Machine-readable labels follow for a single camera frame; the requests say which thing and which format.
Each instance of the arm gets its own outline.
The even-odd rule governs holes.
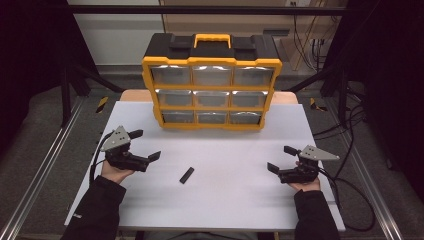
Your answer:
[[[119,184],[133,173],[111,167],[104,161],[101,176],[96,178],[81,199],[61,239],[115,239],[119,205],[126,192]]]
[[[309,184],[290,184],[298,192],[294,195],[299,222],[295,239],[340,239],[330,208],[321,192],[318,178]]]

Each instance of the black jacket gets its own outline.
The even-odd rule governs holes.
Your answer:
[[[126,189],[98,176],[81,199],[61,240],[115,239]]]
[[[321,191],[300,190],[294,195],[294,202],[299,218],[295,239],[340,239],[336,223]]]
[[[119,205],[125,188],[98,176],[81,199],[62,240],[113,240],[119,224]],[[336,224],[321,191],[295,194],[299,222],[297,240],[337,240]]]

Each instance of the organizer handle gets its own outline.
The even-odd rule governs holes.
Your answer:
[[[229,34],[196,34],[194,39],[194,48],[197,47],[197,42],[227,42],[228,48],[231,48],[231,36]]]

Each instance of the white tabletop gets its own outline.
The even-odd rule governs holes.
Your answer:
[[[147,172],[128,177],[120,206],[120,228],[133,230],[282,231],[298,221],[295,191],[267,170],[267,162],[291,169],[296,157],[285,145],[303,149],[315,145],[302,105],[271,105],[261,131],[219,129],[170,130],[159,127],[153,104],[116,102],[104,135],[119,125],[127,131],[143,129],[131,141],[134,155],[162,151]],[[185,184],[179,182],[193,167]],[[101,164],[97,167],[100,173]],[[322,190],[339,230],[345,230],[328,180]],[[88,189],[88,171],[66,219]]]

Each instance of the storage organizer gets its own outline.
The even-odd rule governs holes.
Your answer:
[[[268,35],[157,33],[142,67],[161,127],[259,130],[282,62]]]

